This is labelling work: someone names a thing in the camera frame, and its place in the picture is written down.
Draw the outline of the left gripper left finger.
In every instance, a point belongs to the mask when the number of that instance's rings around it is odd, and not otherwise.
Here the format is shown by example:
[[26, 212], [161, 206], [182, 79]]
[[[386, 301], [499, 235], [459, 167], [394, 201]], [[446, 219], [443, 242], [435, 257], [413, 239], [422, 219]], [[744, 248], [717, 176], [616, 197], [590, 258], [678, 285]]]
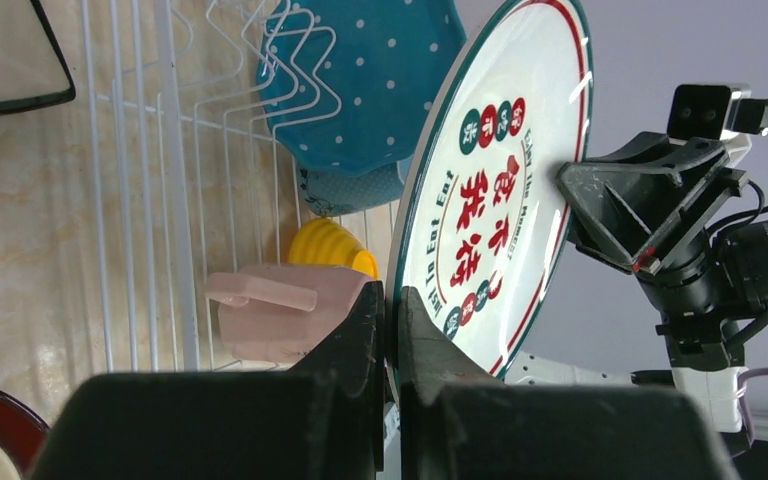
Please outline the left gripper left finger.
[[384, 465], [382, 285], [285, 371], [85, 381], [33, 479], [372, 479]]

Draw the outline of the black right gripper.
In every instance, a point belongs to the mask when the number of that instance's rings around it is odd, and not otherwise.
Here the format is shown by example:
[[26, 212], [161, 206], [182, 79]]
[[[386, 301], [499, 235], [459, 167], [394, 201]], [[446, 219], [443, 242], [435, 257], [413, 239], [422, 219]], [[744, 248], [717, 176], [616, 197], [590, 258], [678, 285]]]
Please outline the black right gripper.
[[685, 318], [723, 306], [731, 290], [706, 230], [747, 183], [728, 163], [720, 141], [659, 139], [631, 157], [567, 163], [556, 184], [580, 226], [579, 248], [633, 273], [662, 317]]

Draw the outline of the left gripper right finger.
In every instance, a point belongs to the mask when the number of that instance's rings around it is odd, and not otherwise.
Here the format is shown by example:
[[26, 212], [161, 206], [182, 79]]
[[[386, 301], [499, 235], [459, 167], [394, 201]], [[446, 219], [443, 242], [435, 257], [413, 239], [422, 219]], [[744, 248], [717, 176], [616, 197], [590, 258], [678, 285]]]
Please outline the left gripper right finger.
[[406, 479], [735, 479], [720, 436], [664, 387], [509, 386], [431, 321], [397, 307]]

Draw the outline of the pink white mug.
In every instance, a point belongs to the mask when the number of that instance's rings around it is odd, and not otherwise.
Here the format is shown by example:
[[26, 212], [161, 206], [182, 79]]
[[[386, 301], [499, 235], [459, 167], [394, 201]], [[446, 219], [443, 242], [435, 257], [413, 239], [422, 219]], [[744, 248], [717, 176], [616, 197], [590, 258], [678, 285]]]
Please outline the pink white mug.
[[373, 277], [334, 265], [249, 265], [213, 273], [206, 296], [218, 303], [220, 338], [236, 359], [292, 364], [349, 315]]

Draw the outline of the round printed white plate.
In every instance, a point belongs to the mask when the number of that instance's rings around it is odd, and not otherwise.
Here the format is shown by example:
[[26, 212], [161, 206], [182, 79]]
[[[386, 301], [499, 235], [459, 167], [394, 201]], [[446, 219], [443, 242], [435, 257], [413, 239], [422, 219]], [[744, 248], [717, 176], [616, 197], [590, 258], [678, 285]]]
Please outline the round printed white plate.
[[554, 179], [587, 151], [590, 29], [578, 1], [506, 1], [466, 41], [420, 134], [386, 298], [503, 378], [542, 307], [571, 223]]

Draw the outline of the yellow ribbed bowl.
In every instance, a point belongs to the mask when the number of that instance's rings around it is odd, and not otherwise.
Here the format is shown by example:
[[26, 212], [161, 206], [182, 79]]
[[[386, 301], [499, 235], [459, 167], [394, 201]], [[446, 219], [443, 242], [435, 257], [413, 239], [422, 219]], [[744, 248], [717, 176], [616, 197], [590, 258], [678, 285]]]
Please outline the yellow ribbed bowl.
[[291, 264], [342, 266], [380, 278], [374, 255], [349, 230], [329, 218], [305, 223], [290, 244], [287, 260]]

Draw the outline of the blue floral mug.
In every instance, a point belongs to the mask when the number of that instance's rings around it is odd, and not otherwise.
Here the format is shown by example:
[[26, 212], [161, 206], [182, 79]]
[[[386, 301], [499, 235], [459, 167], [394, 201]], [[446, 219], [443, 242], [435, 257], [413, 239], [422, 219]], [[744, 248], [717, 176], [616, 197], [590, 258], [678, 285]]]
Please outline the blue floral mug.
[[296, 180], [301, 201], [320, 217], [380, 207], [400, 199], [404, 189], [396, 163], [355, 177], [298, 166]]

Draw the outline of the blue polka dot plate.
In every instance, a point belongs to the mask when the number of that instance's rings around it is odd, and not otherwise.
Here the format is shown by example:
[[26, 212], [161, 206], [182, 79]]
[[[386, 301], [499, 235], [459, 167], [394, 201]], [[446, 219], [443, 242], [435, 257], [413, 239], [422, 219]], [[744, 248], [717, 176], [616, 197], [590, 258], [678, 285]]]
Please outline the blue polka dot plate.
[[465, 41], [452, 1], [282, 1], [255, 76], [270, 133], [313, 171], [408, 160]]

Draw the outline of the white wire dish rack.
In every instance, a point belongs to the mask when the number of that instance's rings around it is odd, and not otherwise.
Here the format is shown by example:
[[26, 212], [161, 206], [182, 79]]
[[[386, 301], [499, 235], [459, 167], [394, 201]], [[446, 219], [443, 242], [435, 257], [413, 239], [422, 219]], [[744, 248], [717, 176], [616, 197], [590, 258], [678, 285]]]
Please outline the white wire dish rack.
[[97, 263], [93, 369], [279, 370], [220, 338], [208, 276], [281, 263], [313, 212], [277, 140], [279, 39], [336, 24], [298, 1], [82, 1]]

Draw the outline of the square black-rimmed plate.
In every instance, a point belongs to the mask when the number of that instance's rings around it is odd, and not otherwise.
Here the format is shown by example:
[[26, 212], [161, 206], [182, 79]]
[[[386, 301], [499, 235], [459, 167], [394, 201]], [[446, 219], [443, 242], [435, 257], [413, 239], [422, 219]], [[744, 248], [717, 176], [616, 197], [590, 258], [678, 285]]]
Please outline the square black-rimmed plate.
[[0, 115], [74, 100], [76, 88], [39, 1], [0, 1]]

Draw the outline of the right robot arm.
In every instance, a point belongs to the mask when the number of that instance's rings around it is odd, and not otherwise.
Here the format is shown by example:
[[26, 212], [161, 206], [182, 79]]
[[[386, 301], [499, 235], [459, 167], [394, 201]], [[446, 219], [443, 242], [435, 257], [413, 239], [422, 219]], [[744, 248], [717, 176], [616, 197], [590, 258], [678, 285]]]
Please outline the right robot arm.
[[733, 455], [748, 451], [747, 343], [768, 326], [768, 203], [716, 220], [750, 183], [730, 144], [643, 132], [619, 150], [562, 166], [570, 242], [632, 275], [659, 313], [669, 366], [606, 374], [525, 354], [512, 384], [673, 387], [693, 399]]

